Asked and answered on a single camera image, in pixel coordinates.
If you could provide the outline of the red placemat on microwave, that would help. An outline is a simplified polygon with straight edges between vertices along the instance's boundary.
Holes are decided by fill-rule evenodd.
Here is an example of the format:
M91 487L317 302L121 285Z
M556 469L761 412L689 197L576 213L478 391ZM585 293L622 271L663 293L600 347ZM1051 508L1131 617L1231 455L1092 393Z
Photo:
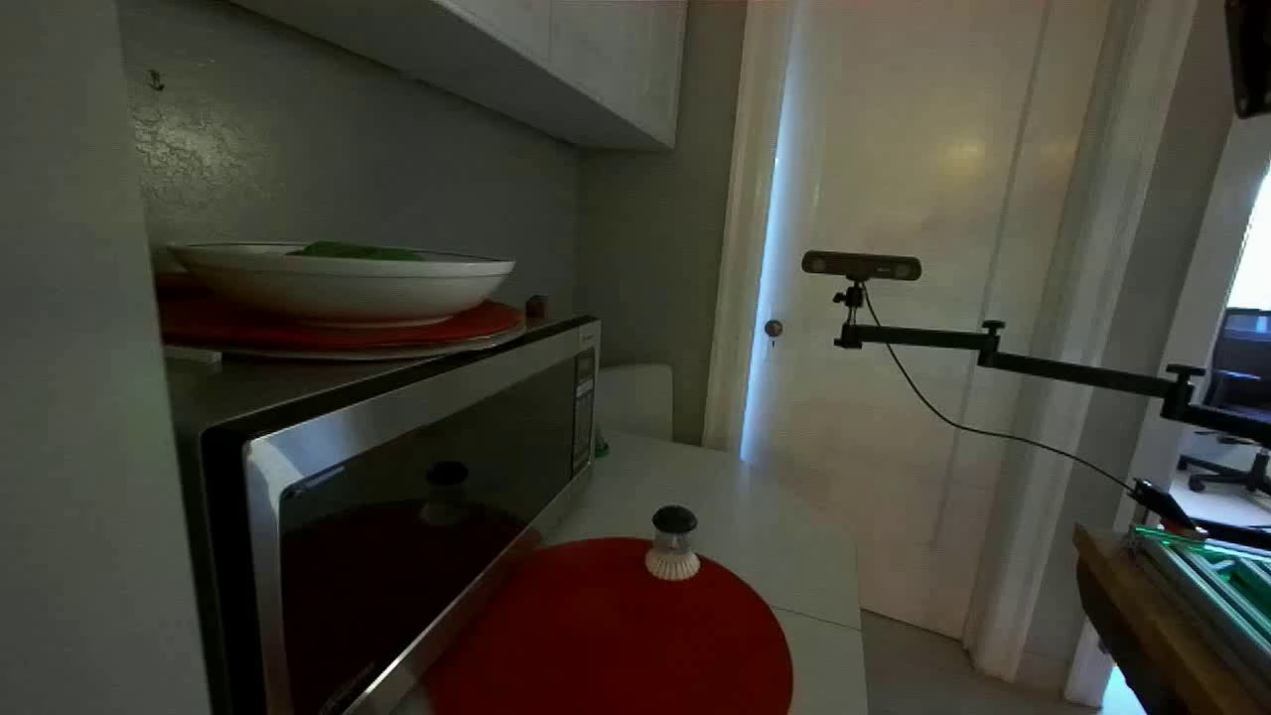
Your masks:
M211 293L185 293L158 307L164 336L199 348L249 352L424 352L511 336L526 312L506 302L482 302L438 324L317 324L302 316L242 310Z

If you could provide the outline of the white bowl on microwave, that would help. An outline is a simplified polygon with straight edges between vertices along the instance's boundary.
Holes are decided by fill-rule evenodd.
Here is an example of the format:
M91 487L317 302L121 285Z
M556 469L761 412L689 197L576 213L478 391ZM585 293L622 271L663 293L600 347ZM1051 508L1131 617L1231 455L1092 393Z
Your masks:
M219 298L335 324L445 320L511 275L510 259L369 259L254 244L189 244L170 259Z

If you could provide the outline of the red round placemat on counter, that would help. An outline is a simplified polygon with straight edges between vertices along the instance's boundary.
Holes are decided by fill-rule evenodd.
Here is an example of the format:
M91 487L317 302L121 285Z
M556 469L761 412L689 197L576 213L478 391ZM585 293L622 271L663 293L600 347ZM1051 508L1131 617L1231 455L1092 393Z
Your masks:
M768 598L714 560L646 573L646 540L527 556L424 677L433 715L789 715Z

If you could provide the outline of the white upper cabinet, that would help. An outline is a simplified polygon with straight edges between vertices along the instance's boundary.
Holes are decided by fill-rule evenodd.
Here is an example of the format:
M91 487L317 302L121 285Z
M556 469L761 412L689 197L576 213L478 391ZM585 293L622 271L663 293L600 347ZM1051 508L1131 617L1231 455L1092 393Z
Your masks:
M689 0L233 0L588 151L666 151Z

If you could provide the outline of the green item in bowl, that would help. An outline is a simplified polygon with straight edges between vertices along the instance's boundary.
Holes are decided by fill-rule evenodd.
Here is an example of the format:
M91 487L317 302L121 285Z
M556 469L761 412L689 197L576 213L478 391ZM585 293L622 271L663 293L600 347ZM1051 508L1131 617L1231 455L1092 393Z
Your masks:
M369 245L369 244L305 244L295 245L298 259L358 259L358 261L420 261L420 249L407 245Z

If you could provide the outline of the white door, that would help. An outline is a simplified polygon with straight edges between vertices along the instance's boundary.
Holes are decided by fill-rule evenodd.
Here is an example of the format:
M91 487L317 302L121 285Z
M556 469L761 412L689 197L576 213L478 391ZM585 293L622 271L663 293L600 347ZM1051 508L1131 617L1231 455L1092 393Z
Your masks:
M842 526L870 610L956 636L1018 383L956 348L842 348L806 249L910 253L885 324L1025 352L1078 188L1112 0L789 0L744 462Z

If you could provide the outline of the black office chair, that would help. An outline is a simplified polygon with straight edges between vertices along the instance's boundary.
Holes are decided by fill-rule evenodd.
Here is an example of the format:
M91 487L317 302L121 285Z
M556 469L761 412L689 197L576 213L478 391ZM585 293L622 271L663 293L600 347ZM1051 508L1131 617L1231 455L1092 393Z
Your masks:
M1212 347L1204 406L1235 418L1271 412L1271 310L1223 310L1219 336ZM1250 455L1242 466L1219 462L1219 445L1231 445L1231 438L1209 428L1209 450L1181 455L1181 474L1188 475L1190 493L1204 493L1209 483L1271 493L1264 445L1247 440Z

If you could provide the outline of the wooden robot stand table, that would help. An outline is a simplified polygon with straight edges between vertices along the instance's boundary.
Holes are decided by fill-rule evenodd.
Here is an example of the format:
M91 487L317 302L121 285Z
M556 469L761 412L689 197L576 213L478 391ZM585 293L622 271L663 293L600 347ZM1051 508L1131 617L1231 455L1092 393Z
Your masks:
M1149 715L1271 715L1271 677L1235 622L1201 609L1145 549L1078 534L1078 587Z

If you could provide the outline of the green lit aluminium base frame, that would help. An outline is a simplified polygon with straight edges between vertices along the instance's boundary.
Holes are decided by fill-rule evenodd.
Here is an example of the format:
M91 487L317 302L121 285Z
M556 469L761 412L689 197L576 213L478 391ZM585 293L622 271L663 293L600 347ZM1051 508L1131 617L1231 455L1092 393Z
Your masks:
M1149 556L1235 643L1271 655L1271 556L1231 540L1135 526L1128 544Z

